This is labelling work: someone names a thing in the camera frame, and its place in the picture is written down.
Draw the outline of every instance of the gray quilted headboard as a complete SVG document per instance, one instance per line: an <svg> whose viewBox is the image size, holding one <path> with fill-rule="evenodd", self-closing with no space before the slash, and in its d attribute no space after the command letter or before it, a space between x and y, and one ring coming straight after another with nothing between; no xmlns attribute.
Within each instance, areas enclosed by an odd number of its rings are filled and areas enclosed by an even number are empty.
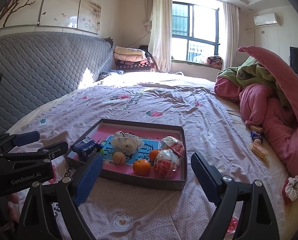
<svg viewBox="0 0 298 240"><path fill-rule="evenodd" d="M113 43L75 33L32 32L0 37L0 134L43 104L114 68Z"/></svg>

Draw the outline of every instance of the hand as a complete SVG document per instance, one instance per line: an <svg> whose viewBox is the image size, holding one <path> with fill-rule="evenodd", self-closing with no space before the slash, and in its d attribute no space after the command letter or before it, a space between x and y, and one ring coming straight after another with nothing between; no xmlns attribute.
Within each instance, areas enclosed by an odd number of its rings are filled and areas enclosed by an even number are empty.
<svg viewBox="0 0 298 240"><path fill-rule="evenodd" d="M16 194L11 194L11 195L7 196L7 201L10 201L14 204L18 204L19 203L19 198ZM9 207L9 210L10 210L10 218L18 223L19 218L17 217L17 214L16 214L14 208L11 207L10 205L8 207Z"/></svg>

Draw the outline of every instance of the curtain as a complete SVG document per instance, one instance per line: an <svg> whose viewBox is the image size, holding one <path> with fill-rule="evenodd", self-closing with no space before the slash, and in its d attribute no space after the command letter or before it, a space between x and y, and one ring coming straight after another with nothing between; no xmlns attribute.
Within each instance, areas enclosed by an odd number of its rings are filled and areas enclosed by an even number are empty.
<svg viewBox="0 0 298 240"><path fill-rule="evenodd" d="M233 59L238 49L239 14L238 7L225 2L226 53L223 69L233 66Z"/></svg>
<svg viewBox="0 0 298 240"><path fill-rule="evenodd" d="M147 21L144 23L147 32L151 32L152 29L152 9L153 9L153 0L145 0L146 15Z"/></svg>
<svg viewBox="0 0 298 240"><path fill-rule="evenodd" d="M153 0L152 30L148 51L160 72L171 71L172 0Z"/></svg>

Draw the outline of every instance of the air conditioner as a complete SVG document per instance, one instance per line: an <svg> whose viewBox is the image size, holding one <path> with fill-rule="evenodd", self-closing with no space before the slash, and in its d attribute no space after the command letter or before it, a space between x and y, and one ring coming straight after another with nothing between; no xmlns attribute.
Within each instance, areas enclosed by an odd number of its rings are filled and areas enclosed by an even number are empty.
<svg viewBox="0 0 298 240"><path fill-rule="evenodd" d="M254 21L258 27L280 26L279 16L275 13L256 16L254 17Z"/></svg>

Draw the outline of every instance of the orange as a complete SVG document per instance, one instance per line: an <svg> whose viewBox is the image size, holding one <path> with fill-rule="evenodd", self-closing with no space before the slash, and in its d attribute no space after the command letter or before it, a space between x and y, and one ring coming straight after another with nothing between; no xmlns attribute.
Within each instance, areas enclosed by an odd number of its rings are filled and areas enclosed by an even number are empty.
<svg viewBox="0 0 298 240"><path fill-rule="evenodd" d="M160 150L152 150L149 153L149 159L150 161L154 162L154 160L156 159L156 156L159 154Z"/></svg>
<svg viewBox="0 0 298 240"><path fill-rule="evenodd" d="M132 168L136 175L147 176L150 173L151 165L147 160L136 160Z"/></svg>

